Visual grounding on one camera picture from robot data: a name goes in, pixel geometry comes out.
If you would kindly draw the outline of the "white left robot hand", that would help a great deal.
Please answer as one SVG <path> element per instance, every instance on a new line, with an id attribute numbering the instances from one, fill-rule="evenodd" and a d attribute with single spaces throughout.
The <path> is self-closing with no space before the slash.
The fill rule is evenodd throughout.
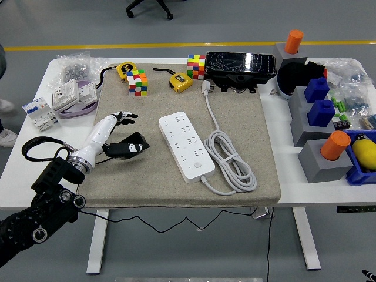
<path id="1" fill-rule="evenodd" d="M 148 149 L 150 145 L 139 132 L 133 133 L 119 143 L 107 143 L 116 126 L 134 124 L 134 118 L 137 117 L 138 115 L 134 113 L 122 111 L 103 118 L 94 126 L 83 147 L 72 153 L 68 162 L 76 166 L 81 165 L 89 171 L 95 167 L 96 157 L 101 153 L 105 153 L 108 157 L 130 159 Z"/>

